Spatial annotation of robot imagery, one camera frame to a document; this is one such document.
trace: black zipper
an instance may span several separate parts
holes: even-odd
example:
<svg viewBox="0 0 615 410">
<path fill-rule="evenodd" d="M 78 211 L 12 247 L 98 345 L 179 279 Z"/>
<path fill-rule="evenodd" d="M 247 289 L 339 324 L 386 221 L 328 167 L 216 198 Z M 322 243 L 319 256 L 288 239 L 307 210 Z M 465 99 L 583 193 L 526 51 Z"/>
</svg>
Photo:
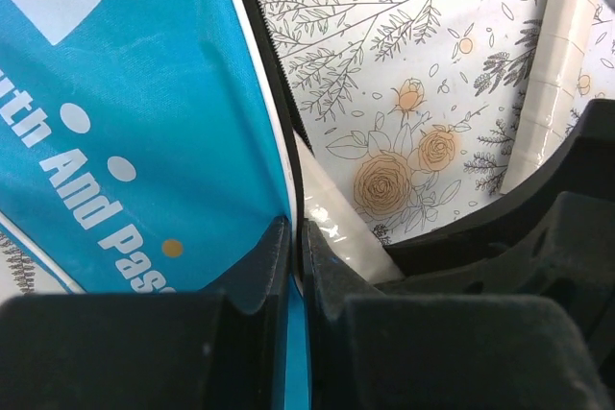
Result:
<svg viewBox="0 0 615 410">
<path fill-rule="evenodd" d="M 297 235 L 295 257 L 293 261 L 293 272 L 303 280 L 303 261 L 301 258 L 301 229 L 304 222 L 304 187 L 301 176 L 301 162 L 299 151 L 295 142 L 296 132 L 311 150 L 306 127 L 301 120 L 301 115 L 290 91 L 290 85 L 286 74 L 283 71 L 282 63 L 276 53 L 275 47 L 269 35 L 267 24 L 264 20 L 264 13 L 258 0 L 242 0 L 243 6 L 248 14 L 248 20 L 252 27 L 252 32 L 257 41 L 258 51 L 265 69 L 267 81 L 271 88 L 271 93 L 276 105 L 276 110 L 282 126 L 284 142 L 288 151 L 288 160 L 295 182 L 297 197 Z"/>
<path fill-rule="evenodd" d="M 264 11 L 262 10 L 258 0 L 242 0 L 243 5 L 248 13 L 248 19 L 252 26 L 252 31 L 257 40 L 258 50 L 262 57 L 262 62 L 267 74 L 267 80 L 271 87 L 273 97 L 278 109 L 281 122 L 289 120 L 295 132 L 304 140 L 306 145 L 311 150 L 311 144 L 309 143 L 308 132 L 301 119 L 301 114 L 295 103 L 295 99 L 290 91 L 290 84 L 288 78 L 283 70 L 282 63 L 278 57 L 267 24 L 264 20 Z"/>
</svg>

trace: rose illustration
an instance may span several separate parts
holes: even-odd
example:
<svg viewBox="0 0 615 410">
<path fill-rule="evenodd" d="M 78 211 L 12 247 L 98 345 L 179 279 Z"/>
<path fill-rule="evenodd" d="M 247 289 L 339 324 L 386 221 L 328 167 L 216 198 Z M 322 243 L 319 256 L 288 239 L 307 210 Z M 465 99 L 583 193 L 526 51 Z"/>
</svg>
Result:
<svg viewBox="0 0 615 410">
<path fill-rule="evenodd" d="M 404 114 L 408 114 L 418 108 L 419 105 L 425 102 L 425 89 L 423 83 L 418 79 L 406 79 L 400 90 L 395 90 L 397 93 L 397 105 L 393 110 L 400 110 Z"/>
<path fill-rule="evenodd" d="M 355 177 L 355 201 L 374 219 L 383 219 L 406 206 L 411 171 L 406 159 L 380 154 L 361 166 Z"/>
<path fill-rule="evenodd" d="M 587 74 L 583 74 L 578 78 L 577 89 L 580 96 L 585 96 L 591 89 L 591 78 Z"/>
<path fill-rule="evenodd" d="M 423 136 L 407 163 L 412 170 L 439 172 L 448 167 L 454 158 L 453 134 L 436 129 Z"/>
</svg>

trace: orange dot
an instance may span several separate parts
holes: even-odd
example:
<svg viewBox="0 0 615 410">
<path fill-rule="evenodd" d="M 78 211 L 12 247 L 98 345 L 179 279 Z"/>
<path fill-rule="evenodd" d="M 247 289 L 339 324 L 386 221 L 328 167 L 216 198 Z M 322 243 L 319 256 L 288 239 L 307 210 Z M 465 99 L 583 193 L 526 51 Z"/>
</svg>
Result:
<svg viewBox="0 0 615 410">
<path fill-rule="evenodd" d="M 459 51 L 464 55 L 467 55 L 468 53 L 472 52 L 473 48 L 474 43 L 468 37 L 463 38 L 459 42 Z"/>
<path fill-rule="evenodd" d="M 162 243 L 162 252 L 169 258 L 177 258 L 182 256 L 184 245 L 179 240 L 168 239 Z"/>
</svg>

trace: blue fabric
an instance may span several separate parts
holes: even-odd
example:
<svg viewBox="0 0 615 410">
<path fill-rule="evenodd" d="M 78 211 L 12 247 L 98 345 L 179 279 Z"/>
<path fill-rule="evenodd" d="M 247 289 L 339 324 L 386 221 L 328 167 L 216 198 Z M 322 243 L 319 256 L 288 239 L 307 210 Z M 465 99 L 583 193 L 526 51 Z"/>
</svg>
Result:
<svg viewBox="0 0 615 410">
<path fill-rule="evenodd" d="M 0 0 L 0 211 L 86 291 L 202 288 L 289 216 L 232 0 L 101 0 L 48 38 Z M 303 410 L 294 284 L 289 309 L 286 408 Z"/>
</svg>

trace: white border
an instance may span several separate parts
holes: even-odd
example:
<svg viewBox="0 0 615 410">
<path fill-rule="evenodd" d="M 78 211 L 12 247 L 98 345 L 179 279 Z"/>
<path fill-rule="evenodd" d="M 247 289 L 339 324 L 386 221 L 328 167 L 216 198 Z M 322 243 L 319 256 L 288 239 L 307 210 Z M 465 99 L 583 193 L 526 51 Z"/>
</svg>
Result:
<svg viewBox="0 0 615 410">
<path fill-rule="evenodd" d="M 10 234 L 12 234 L 21 244 L 35 256 L 38 262 L 47 267 L 60 280 L 64 286 L 72 293 L 85 293 L 86 291 L 58 265 L 51 257 L 43 251 L 35 242 L 28 237 L 15 223 L 13 223 L 7 215 L 0 212 L 0 226 L 3 226 Z"/>
<path fill-rule="evenodd" d="M 276 103 L 269 87 L 269 81 L 267 80 L 267 74 L 265 73 L 264 65 L 262 64 L 262 58 L 258 52 L 257 40 L 252 31 L 250 20 L 248 19 L 248 13 L 243 5 L 242 0 L 233 0 L 234 9 L 239 19 L 239 25 L 243 31 L 243 35 L 248 45 L 248 51 L 252 58 L 252 64 L 255 67 L 257 73 L 258 84 L 260 85 L 260 91 L 269 114 L 269 120 L 271 121 L 271 128 L 273 129 L 273 135 L 276 138 L 276 144 L 278 145 L 278 153 L 280 153 L 280 162 L 282 169 L 284 170 L 284 178 L 286 179 L 286 191 L 288 192 L 288 203 L 290 206 L 290 218 L 292 226 L 293 240 L 297 234 L 297 191 L 295 190 L 295 181 L 293 179 L 292 167 L 290 166 L 290 160 L 288 158 L 288 150 L 286 149 L 286 142 L 284 141 L 284 135 L 282 131 L 282 125 L 280 124 L 280 118 L 278 110 L 276 109 Z"/>
</svg>

